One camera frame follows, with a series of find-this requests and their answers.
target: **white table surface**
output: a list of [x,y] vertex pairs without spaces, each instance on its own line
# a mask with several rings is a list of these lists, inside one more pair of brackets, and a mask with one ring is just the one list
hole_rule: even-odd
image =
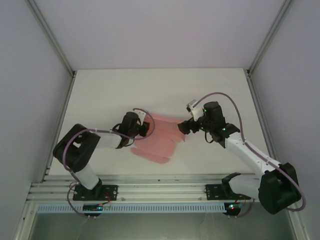
[[[242,68],[79,70],[59,140],[77,123],[87,128],[111,129],[135,107],[187,120],[191,116],[186,104],[211,92],[224,92],[233,98],[243,119],[246,138],[268,153]],[[218,101],[226,121],[239,127],[236,111],[226,97],[211,96],[203,104],[209,101]],[[129,147],[96,148],[89,163],[97,175],[252,173],[218,143],[206,143],[203,132],[187,135],[165,164],[136,156]],[[57,159],[52,161],[49,175],[68,174]]]

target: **white panel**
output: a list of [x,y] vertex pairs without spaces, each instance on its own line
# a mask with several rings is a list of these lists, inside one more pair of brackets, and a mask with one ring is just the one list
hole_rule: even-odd
[[10,240],[39,181],[68,73],[23,0],[0,7],[0,233]]
[[[77,72],[60,139],[76,123],[87,128],[111,129],[132,108],[187,120],[186,104],[210,92],[229,94],[238,104],[246,137],[267,152],[248,83],[241,68],[111,69]],[[218,101],[226,120],[239,125],[233,105],[224,96]],[[130,148],[96,148],[90,165],[99,175],[167,175],[251,173],[236,156],[217,143],[205,142],[203,132],[190,134],[177,145],[163,165],[133,155]],[[68,175],[53,161],[50,175]]]
[[295,166],[319,239],[320,1],[295,1],[253,76],[279,160]]
[[78,69],[248,68],[283,0],[37,0]]

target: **pink cloth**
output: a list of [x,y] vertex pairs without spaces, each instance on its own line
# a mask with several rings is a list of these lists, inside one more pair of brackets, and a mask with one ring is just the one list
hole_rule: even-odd
[[[153,134],[144,140],[135,141],[136,146],[131,148],[131,152],[144,159],[159,164],[167,163],[176,149],[176,142],[186,139],[186,136],[179,131],[178,123],[180,119],[152,114],[155,121],[155,130]],[[145,122],[150,123],[149,131],[153,129],[153,123],[149,117]]]

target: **white wall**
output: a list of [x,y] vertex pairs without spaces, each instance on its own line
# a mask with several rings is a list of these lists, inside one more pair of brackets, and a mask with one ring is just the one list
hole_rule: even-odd
[[10,240],[69,77],[23,0],[1,2],[0,36],[0,238]]
[[320,182],[320,1],[295,1],[253,80],[282,162],[292,163],[307,197],[313,239]]
[[283,0],[36,0],[79,69],[248,68]]

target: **pink fabric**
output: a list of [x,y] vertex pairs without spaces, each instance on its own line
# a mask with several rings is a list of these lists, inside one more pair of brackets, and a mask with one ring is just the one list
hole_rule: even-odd
[[[144,159],[159,164],[167,163],[174,154],[176,142],[179,143],[186,139],[186,136],[178,129],[177,123],[180,119],[152,114],[155,121],[153,134],[145,140],[135,141],[136,148],[131,148],[131,152]],[[149,130],[153,129],[153,123],[149,117],[145,122],[150,123]]]

